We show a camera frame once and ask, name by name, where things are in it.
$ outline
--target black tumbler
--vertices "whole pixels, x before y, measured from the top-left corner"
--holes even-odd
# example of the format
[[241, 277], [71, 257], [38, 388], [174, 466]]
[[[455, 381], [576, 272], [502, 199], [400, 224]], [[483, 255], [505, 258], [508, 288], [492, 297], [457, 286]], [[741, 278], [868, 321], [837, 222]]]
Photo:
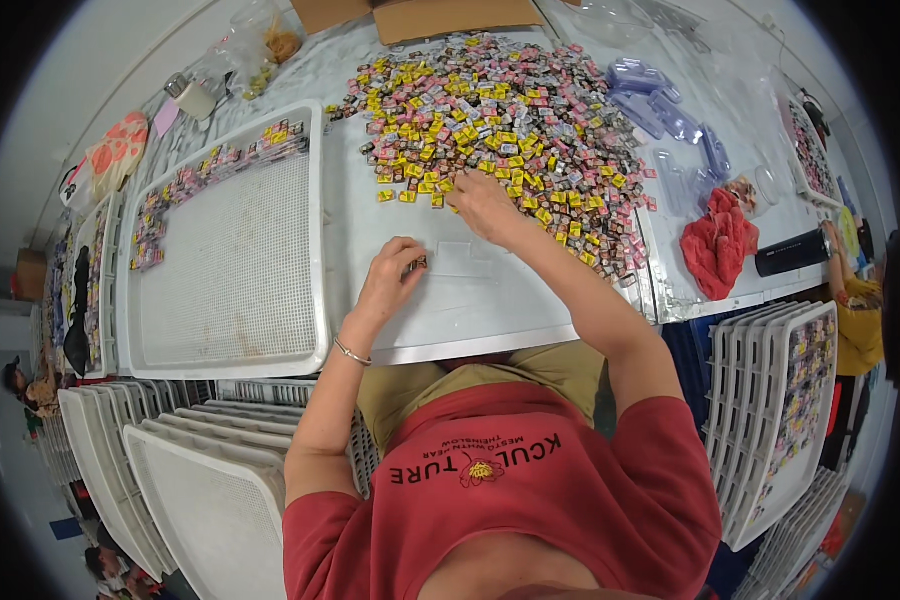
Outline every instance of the black tumbler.
[[761, 278], [827, 262], [832, 256], [830, 238], [823, 228], [764, 247], [756, 253], [756, 272]]

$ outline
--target cardboard box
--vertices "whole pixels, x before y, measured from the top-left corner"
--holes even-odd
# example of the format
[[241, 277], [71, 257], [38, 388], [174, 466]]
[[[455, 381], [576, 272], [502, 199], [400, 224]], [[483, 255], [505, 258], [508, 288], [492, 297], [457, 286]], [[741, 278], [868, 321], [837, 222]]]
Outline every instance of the cardboard box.
[[290, 3], [308, 34], [372, 13], [380, 42], [387, 45], [451, 32], [543, 24], [530, 0], [290, 0]]
[[16, 300], [37, 303], [43, 300], [43, 282], [47, 279], [47, 257], [25, 247], [17, 251]]

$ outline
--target red t-shirt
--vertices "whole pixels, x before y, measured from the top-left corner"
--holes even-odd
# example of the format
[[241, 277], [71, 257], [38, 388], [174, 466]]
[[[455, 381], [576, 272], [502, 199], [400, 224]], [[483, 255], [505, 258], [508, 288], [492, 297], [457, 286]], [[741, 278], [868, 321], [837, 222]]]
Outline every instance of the red t-shirt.
[[693, 598], [721, 537], [707, 452], [672, 397], [627, 409], [607, 441], [535, 384], [456, 391], [400, 426], [371, 487], [288, 506], [290, 600], [416, 600], [450, 550], [488, 531], [536, 536], [602, 588]]

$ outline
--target black bag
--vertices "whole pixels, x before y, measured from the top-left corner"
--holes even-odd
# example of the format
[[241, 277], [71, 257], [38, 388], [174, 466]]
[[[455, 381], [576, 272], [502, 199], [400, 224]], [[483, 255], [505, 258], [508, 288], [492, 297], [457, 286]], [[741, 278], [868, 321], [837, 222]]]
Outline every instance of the black bag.
[[76, 374], [83, 377], [90, 362], [90, 342], [84, 331], [84, 317], [87, 313], [87, 285], [90, 280], [90, 248], [84, 246], [76, 258], [76, 272], [73, 274], [73, 312], [70, 330], [63, 338], [63, 354], [70, 361]]

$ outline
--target bracelet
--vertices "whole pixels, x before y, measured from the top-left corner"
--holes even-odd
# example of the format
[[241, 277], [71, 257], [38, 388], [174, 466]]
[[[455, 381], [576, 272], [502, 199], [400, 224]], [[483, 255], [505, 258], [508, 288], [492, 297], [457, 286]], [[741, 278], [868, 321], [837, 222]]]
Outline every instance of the bracelet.
[[333, 343], [336, 345], [337, 348], [339, 348], [340, 352], [342, 352], [345, 356], [349, 356], [353, 360], [357, 361], [358, 363], [360, 363], [360, 365], [362, 365], [364, 367], [369, 367], [373, 364], [372, 358], [361, 358], [361, 357], [357, 356], [356, 354], [354, 354], [353, 352], [351, 352], [350, 348], [346, 347], [345, 345], [343, 345], [340, 342], [340, 338], [334, 336]]

